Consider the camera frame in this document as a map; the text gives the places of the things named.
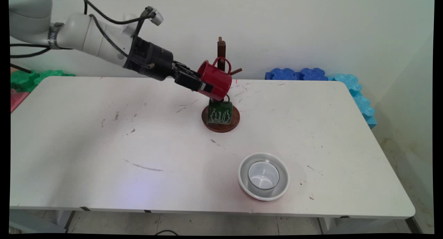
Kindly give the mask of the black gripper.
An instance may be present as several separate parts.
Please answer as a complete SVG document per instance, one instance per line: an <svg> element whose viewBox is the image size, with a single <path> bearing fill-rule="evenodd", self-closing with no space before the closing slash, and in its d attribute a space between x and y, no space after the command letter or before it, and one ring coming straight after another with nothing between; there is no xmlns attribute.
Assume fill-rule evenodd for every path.
<svg viewBox="0 0 443 239"><path fill-rule="evenodd" d="M180 62L173 62L172 52L140 37L133 39L124 68L158 81L173 77L176 71L176 84L192 91L212 92L213 90L213 85L204 82L190 67Z"/></svg>

